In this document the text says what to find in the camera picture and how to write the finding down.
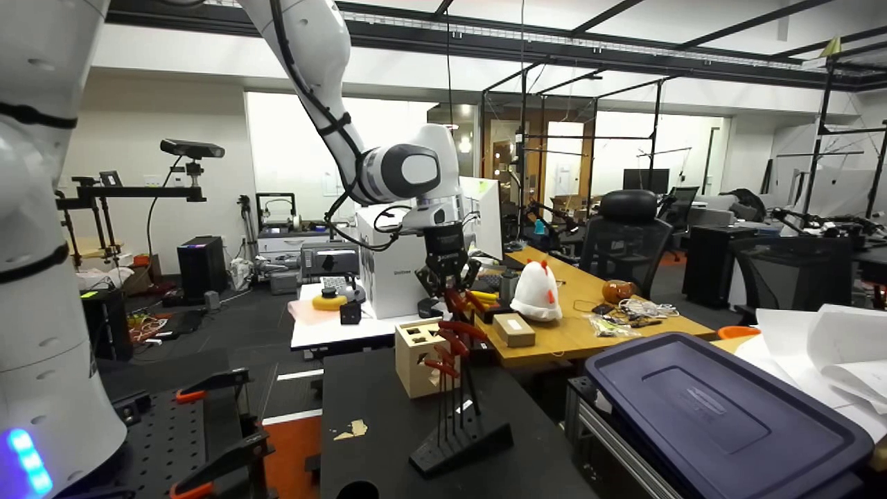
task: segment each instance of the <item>wooden block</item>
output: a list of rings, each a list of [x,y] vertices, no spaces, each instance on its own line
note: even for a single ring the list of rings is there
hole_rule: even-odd
[[[520,314],[499,314],[493,325],[510,349],[535,346],[535,329]]]
[[[448,346],[438,332],[438,321],[410,321],[398,328],[395,371],[410,400],[441,393],[441,371],[424,366],[424,360],[441,359],[435,346]]]

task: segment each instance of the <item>monitor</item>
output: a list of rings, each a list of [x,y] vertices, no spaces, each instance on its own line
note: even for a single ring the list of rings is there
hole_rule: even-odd
[[[493,178],[460,178],[460,212],[470,252],[503,262],[499,183]]]
[[[624,169],[622,188],[646,188],[654,195],[669,195],[669,169]]]

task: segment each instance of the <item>wooden workbench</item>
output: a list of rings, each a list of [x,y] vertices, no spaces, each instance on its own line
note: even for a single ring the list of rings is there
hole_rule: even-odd
[[[557,325],[533,325],[535,346],[522,346],[522,349],[510,349],[503,341],[503,335],[493,329],[493,325],[481,321],[481,329],[499,349],[503,366],[520,370],[520,371],[560,370],[624,341],[624,339],[600,339],[600,332],[587,321],[590,309],[604,303],[601,298],[604,280],[529,246],[510,252],[510,259],[522,264],[549,262],[560,289],[564,318]],[[715,335],[709,328],[696,325],[680,314],[669,317],[664,325],[644,328],[640,332],[644,335],[687,332],[703,339]]]

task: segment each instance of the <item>ceiling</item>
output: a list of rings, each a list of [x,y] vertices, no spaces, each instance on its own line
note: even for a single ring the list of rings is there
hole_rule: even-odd
[[[887,0],[342,0],[355,48],[489,69],[481,92],[604,97],[665,77],[887,90]],[[111,22],[256,36],[237,0],[115,0]]]

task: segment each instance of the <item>office chair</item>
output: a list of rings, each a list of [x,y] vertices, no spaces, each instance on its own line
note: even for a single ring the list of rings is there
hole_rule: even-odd
[[[734,241],[733,252],[747,280],[747,309],[739,309],[747,325],[758,321],[758,309],[819,310],[824,303],[852,303],[854,249],[849,241]]]
[[[665,195],[660,219],[672,226],[669,246],[676,255],[683,249],[687,232],[690,232],[690,212],[696,201],[700,185],[676,185]]]
[[[644,188],[611,191],[587,223],[581,267],[604,280],[633,280],[650,298],[672,226],[657,219],[657,196]]]

